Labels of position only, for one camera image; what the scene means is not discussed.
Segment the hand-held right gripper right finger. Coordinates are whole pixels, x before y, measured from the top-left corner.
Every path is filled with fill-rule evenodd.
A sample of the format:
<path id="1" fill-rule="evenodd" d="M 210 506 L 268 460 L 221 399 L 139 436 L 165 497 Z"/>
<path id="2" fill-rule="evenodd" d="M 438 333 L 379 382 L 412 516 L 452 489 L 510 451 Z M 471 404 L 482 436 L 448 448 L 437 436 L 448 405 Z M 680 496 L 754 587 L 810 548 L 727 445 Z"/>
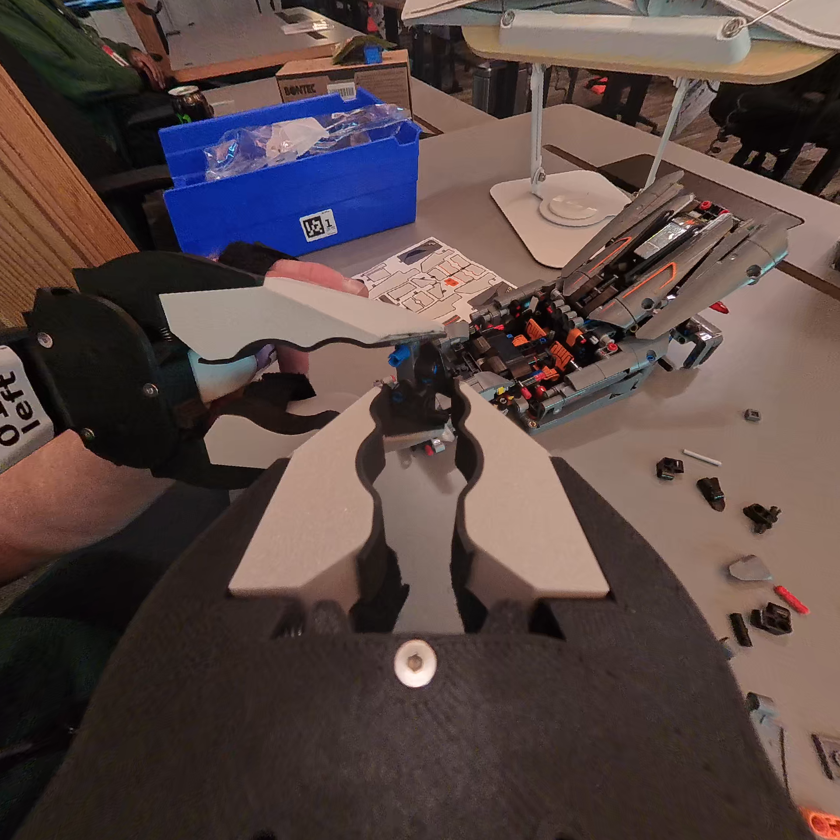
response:
<path id="1" fill-rule="evenodd" d="M 610 585 L 550 453 L 463 381 L 452 396 L 456 503 L 450 563 L 458 614 L 476 634 L 499 607 L 603 600 Z"/>

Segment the small black lego subassembly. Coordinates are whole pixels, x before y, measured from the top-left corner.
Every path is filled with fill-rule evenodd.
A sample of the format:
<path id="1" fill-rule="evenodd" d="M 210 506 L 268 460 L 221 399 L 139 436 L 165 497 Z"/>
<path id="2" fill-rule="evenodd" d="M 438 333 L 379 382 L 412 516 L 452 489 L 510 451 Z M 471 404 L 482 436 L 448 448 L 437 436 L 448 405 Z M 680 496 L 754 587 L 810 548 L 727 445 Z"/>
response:
<path id="1" fill-rule="evenodd" d="M 399 343 L 388 355 L 392 377 L 382 383 L 376 417 L 387 454 L 434 457 L 455 441 L 451 400 L 463 338 L 437 337 Z"/>

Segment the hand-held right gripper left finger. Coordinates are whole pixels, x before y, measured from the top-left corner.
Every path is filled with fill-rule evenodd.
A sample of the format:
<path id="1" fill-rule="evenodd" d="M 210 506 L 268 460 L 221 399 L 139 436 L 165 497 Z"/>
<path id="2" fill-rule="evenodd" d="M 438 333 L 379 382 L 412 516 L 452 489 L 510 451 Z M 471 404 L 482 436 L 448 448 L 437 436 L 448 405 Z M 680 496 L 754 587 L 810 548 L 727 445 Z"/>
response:
<path id="1" fill-rule="evenodd" d="M 275 634 L 319 623 L 389 634 L 407 584 L 385 536 L 375 482 L 385 467 L 380 410 L 370 389 L 290 458 L 229 585 L 243 599 L 278 599 Z"/>

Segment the scattered loose lego pieces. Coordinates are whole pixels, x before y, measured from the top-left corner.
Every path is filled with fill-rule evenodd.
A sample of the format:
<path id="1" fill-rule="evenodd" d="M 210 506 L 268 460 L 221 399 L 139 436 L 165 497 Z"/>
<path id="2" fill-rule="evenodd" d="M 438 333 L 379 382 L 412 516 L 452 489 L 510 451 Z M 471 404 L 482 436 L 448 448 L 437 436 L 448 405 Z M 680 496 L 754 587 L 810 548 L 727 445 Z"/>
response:
<path id="1" fill-rule="evenodd" d="M 680 458 L 663 457 L 657 462 L 655 475 L 658 480 L 671 481 L 685 472 L 684 461 Z M 709 507 L 717 512 L 726 508 L 725 494 L 717 477 L 703 477 L 696 482 L 698 491 Z M 765 534 L 772 529 L 781 515 L 777 506 L 765 507 L 753 503 L 742 510 L 749 520 L 751 531 L 755 535 Z M 746 555 L 731 563 L 728 576 L 741 583 L 771 583 L 773 576 L 756 555 Z M 760 631 L 775 637 L 792 633 L 793 613 L 806 615 L 809 609 L 796 598 L 787 588 L 780 584 L 773 587 L 773 593 L 783 604 L 768 602 L 767 605 L 755 608 L 750 613 L 750 625 Z M 723 646 L 727 658 L 734 655 L 731 642 L 735 641 L 741 648 L 752 645 L 748 624 L 741 613 L 731 613 L 728 616 L 731 636 L 724 637 L 720 644 Z M 772 765 L 777 769 L 786 790 L 790 788 L 786 762 L 784 728 L 781 726 L 778 711 L 772 699 L 749 692 L 747 694 L 747 709 L 760 739 L 768 753 Z M 813 736 L 813 742 L 824 771 L 829 779 L 838 781 L 838 740 Z M 838 838 L 838 816 L 816 809 L 802 807 L 801 815 L 815 838 Z"/>

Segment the clear plastic bags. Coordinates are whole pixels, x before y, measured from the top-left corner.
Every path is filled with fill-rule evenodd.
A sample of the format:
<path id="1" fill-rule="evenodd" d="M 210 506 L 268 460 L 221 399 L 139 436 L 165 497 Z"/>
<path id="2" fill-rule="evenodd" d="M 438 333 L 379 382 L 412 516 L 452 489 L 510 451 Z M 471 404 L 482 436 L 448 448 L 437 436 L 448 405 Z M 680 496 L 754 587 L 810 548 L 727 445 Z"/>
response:
<path id="1" fill-rule="evenodd" d="M 410 112 L 404 108 L 376 103 L 349 112 L 233 129 L 204 148 L 205 181 L 218 182 L 385 140 L 410 121 Z"/>

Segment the person's left hand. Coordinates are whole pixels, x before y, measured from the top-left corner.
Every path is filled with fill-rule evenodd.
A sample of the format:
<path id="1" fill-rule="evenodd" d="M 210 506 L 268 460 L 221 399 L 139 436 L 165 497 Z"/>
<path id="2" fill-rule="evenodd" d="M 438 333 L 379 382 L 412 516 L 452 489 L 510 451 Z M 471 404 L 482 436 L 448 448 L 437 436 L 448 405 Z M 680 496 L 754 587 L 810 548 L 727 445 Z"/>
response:
<path id="1" fill-rule="evenodd" d="M 287 278 L 305 282 L 314 286 L 341 291 L 356 297 L 368 298 L 369 292 L 364 283 L 345 277 L 330 267 L 307 261 L 278 259 L 265 274 L 265 280 Z M 284 345 L 276 345 L 273 350 L 264 348 L 259 356 L 260 368 L 270 371 L 306 375 L 309 371 L 308 356 Z"/>

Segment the white sticker sheet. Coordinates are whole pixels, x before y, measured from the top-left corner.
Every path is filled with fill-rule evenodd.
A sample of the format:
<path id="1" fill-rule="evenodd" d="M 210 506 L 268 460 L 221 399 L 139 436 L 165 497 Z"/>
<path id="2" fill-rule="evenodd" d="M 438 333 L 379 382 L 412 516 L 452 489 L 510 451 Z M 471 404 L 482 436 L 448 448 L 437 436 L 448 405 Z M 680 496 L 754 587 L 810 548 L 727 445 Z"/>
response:
<path id="1" fill-rule="evenodd" d="M 431 237 L 354 277 L 370 299 L 391 303 L 442 324 L 468 322 L 475 311 L 515 285 Z"/>

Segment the green and blue small object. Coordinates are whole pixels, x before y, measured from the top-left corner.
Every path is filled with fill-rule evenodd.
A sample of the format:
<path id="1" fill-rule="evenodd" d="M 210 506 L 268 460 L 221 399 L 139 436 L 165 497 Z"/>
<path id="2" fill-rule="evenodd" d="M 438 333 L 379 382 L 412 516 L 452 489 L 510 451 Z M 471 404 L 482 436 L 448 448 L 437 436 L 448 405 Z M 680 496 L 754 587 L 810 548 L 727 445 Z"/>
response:
<path id="1" fill-rule="evenodd" d="M 397 49 L 396 44 L 375 34 L 356 35 L 345 40 L 332 55 L 335 67 L 348 65 L 377 65 L 386 51 Z"/>

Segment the wooden cabinet side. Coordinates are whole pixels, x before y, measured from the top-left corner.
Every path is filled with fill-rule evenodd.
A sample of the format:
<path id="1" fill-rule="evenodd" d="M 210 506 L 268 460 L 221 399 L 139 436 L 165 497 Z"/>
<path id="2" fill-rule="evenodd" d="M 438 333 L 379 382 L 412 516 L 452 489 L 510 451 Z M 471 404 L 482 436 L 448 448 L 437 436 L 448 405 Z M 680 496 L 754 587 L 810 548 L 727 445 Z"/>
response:
<path id="1" fill-rule="evenodd" d="M 1 69 L 1 323 L 24 325 L 37 289 L 138 249 Z"/>

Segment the brown cardboard box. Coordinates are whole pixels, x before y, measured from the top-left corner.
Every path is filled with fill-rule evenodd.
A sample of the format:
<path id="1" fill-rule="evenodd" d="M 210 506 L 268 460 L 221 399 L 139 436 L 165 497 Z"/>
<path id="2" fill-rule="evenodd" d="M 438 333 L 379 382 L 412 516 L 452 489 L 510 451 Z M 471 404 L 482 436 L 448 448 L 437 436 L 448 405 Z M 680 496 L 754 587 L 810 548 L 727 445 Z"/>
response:
<path id="1" fill-rule="evenodd" d="M 334 64 L 329 57 L 299 59 L 276 73 L 280 105 L 268 108 L 275 120 L 302 119 L 350 112 L 376 103 L 394 106 L 412 119 L 408 54 L 387 50 L 374 64 Z"/>

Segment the person's left forearm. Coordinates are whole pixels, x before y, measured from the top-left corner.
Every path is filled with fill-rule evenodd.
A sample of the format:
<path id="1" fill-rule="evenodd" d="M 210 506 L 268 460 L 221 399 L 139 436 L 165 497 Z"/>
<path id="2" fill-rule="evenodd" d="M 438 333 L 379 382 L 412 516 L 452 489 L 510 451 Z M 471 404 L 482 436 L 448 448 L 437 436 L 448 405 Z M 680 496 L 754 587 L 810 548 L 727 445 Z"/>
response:
<path id="1" fill-rule="evenodd" d="M 114 465 L 67 431 L 1 477 L 1 584 L 111 537 L 174 485 Z"/>

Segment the grey orange lego car model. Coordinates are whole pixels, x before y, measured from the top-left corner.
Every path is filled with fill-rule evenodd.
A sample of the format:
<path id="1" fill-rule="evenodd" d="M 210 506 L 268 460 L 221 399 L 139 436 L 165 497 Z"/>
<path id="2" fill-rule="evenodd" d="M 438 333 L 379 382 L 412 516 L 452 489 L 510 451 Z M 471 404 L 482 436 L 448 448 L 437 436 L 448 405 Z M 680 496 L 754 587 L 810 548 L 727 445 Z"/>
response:
<path id="1" fill-rule="evenodd" d="M 797 223 L 706 201 L 683 175 L 639 191 L 556 281 L 480 306 L 439 343 L 447 373 L 534 435 L 634 394 L 673 342 L 693 346 L 685 370 L 704 364 L 723 336 L 702 313 L 784 261 Z"/>

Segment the background table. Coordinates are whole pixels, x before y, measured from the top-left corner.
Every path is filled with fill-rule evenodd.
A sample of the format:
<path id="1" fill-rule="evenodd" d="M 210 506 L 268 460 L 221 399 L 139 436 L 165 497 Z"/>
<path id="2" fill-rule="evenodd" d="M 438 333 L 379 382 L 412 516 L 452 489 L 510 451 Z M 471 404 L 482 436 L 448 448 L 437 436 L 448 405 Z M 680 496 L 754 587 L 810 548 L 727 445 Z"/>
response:
<path id="1" fill-rule="evenodd" d="M 331 55 L 359 32 L 282 2 L 123 1 L 147 53 L 181 83 Z"/>

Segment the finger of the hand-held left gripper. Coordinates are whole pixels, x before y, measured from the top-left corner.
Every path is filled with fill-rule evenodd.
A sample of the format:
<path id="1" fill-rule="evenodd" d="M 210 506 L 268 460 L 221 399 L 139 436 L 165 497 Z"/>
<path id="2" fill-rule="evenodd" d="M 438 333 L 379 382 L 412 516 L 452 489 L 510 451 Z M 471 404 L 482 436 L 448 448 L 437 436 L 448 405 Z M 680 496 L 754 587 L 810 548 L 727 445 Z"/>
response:
<path id="1" fill-rule="evenodd" d="M 216 418 L 204 436 L 209 461 L 215 466 L 267 469 L 288 459 L 331 419 L 341 406 L 266 406 L 258 419 L 242 414 Z"/>
<path id="2" fill-rule="evenodd" d="M 286 278 L 260 287 L 160 295 L 171 333 L 206 362 L 234 361 L 269 343 L 311 352 L 328 343 L 394 347 L 445 335 L 392 304 Z"/>

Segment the dark drink can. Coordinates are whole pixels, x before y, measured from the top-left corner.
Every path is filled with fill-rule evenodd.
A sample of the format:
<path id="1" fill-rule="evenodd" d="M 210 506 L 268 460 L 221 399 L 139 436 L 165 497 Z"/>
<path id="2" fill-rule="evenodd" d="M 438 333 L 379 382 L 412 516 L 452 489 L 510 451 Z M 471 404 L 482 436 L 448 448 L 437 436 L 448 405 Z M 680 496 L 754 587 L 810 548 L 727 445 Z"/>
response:
<path id="1" fill-rule="evenodd" d="M 179 85 L 167 93 L 179 124 L 198 123 L 215 118 L 213 106 L 197 85 Z"/>

